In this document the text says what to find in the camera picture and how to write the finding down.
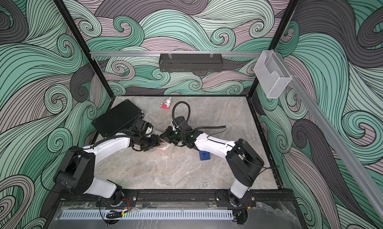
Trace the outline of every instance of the gray marble surface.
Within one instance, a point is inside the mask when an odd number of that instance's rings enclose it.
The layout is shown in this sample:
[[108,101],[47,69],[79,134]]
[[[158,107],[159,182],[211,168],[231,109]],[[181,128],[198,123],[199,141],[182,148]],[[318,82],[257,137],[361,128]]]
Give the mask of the gray marble surface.
[[[172,120],[173,105],[185,101],[191,107],[188,124],[192,127],[226,125],[227,130],[214,137],[236,141],[243,138],[269,167],[261,139],[245,97],[172,97],[170,109],[161,109],[167,97],[117,97],[113,106],[129,99],[145,113],[144,120],[162,133]],[[187,107],[177,106],[176,116],[187,117]],[[207,134],[222,129],[203,129]],[[162,143],[147,152],[123,149],[102,160],[95,176],[109,179],[122,188],[130,189],[214,189],[230,188],[234,176],[226,160],[212,155],[201,161],[198,151]],[[252,189],[277,189],[271,170],[260,174]]]

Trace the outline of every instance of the coiled black cable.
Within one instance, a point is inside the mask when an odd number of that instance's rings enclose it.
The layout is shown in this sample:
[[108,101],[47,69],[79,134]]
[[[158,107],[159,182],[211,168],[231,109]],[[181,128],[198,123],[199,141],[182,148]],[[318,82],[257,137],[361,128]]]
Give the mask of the coiled black cable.
[[209,127],[209,126],[203,126],[203,127],[196,127],[192,130],[189,130],[189,131],[186,131],[186,130],[183,130],[182,128],[180,128],[180,126],[177,124],[177,122],[175,121],[175,116],[174,116],[174,112],[175,112],[175,108],[179,105],[179,104],[185,104],[186,106],[188,106],[188,118],[186,119],[186,122],[189,121],[189,117],[190,117],[190,105],[187,103],[187,102],[184,102],[184,101],[179,101],[177,102],[174,106],[173,106],[173,110],[172,110],[172,119],[173,119],[173,123],[174,125],[176,126],[176,128],[178,128],[180,131],[182,132],[194,132],[194,131],[197,131],[199,129],[223,129],[223,128],[226,128],[226,126],[216,126],[216,127]]

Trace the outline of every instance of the black box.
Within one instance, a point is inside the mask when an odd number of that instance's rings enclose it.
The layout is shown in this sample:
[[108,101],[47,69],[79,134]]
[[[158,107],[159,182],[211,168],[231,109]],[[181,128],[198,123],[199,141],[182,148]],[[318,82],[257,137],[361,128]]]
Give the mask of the black box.
[[103,137],[110,137],[130,129],[133,122],[143,116],[142,110],[127,99],[93,120],[92,124]]
[[161,54],[162,72],[221,72],[223,59],[221,54]]

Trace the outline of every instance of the black frame post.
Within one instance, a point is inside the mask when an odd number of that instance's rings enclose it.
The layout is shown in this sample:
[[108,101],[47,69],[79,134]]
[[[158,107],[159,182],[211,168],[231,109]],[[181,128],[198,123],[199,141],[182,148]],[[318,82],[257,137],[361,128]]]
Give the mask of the black frame post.
[[[299,0],[290,0],[290,2],[287,5],[287,8],[285,9],[285,13],[282,16],[282,20],[280,24],[278,25],[278,28],[276,29],[276,33],[273,37],[273,40],[270,43],[270,46],[268,47],[268,50],[276,49],[279,40],[281,39],[283,33],[285,32],[285,29],[287,25],[290,22],[291,17],[293,16],[295,7],[297,6]],[[258,86],[259,81],[257,79],[254,80],[253,84],[251,85],[251,88],[249,90],[249,94],[247,97],[252,97],[254,92],[256,91],[256,87]]]
[[90,56],[90,50],[88,48],[87,43],[82,38],[81,33],[79,29],[76,27],[76,24],[74,23],[74,20],[72,16],[70,15],[67,7],[65,6],[64,2],[62,0],[53,0],[56,7],[61,13],[61,16],[64,18],[65,22],[67,23],[70,31],[72,31],[74,38],[76,39],[77,43],[79,44],[81,50],[87,57],[90,66],[93,68],[94,72],[97,74],[98,78],[100,79],[102,85],[104,86],[105,90],[107,91],[109,97],[111,99],[114,98],[114,93],[112,91],[112,88],[110,88],[108,81],[104,77],[104,74],[102,73],[102,70],[100,66],[98,65],[97,61],[95,59],[92,59],[92,56]]

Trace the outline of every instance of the white figurine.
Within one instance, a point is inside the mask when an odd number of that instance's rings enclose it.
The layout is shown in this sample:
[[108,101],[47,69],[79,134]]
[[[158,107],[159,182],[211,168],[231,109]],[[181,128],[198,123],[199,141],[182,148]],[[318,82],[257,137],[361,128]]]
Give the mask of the white figurine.
[[170,99],[171,99],[171,97],[168,98],[168,99],[165,101],[166,107],[170,107],[170,102],[171,102]]
[[168,98],[168,99],[165,101],[165,103],[161,102],[161,108],[169,109],[169,108],[170,108],[170,102],[171,102],[170,99],[171,99],[171,97]]

